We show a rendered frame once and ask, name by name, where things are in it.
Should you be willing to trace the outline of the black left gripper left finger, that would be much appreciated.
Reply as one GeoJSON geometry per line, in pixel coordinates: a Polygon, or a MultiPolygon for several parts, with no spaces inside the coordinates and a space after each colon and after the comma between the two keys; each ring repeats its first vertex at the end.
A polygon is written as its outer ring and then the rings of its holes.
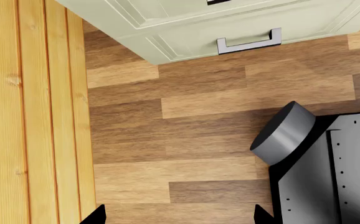
{"type": "Polygon", "coordinates": [[[106,219],[105,205],[100,205],[79,224],[105,224],[106,219]]]}

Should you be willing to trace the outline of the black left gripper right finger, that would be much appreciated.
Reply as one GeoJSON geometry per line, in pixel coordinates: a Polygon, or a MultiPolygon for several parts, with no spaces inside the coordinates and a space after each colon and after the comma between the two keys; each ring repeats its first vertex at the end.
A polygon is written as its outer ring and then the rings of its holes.
{"type": "Polygon", "coordinates": [[[275,219],[260,205],[255,205],[253,219],[255,224],[275,224],[275,219]]]}

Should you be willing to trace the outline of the grey robot wheel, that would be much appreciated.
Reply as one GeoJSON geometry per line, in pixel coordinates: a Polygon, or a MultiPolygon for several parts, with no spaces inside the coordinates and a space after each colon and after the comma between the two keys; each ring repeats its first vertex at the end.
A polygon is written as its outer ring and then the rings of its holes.
{"type": "Polygon", "coordinates": [[[250,150],[269,166],[278,164],[302,143],[315,121],[313,113],[289,102],[263,127],[250,150]]]}

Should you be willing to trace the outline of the wooden slatted table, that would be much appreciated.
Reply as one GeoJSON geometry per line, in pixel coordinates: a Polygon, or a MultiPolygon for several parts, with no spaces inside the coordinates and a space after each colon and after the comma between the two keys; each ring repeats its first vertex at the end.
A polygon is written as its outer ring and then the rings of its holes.
{"type": "Polygon", "coordinates": [[[79,224],[97,207],[83,21],[0,0],[0,224],[79,224]]]}

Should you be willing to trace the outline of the pale green drawer cabinet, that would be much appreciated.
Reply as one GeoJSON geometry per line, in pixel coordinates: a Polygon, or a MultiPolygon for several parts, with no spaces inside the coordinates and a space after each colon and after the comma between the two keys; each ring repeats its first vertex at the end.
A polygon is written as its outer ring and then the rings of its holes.
{"type": "Polygon", "coordinates": [[[269,39],[282,44],[360,31],[360,0],[56,0],[149,63],[218,55],[269,39]]]}

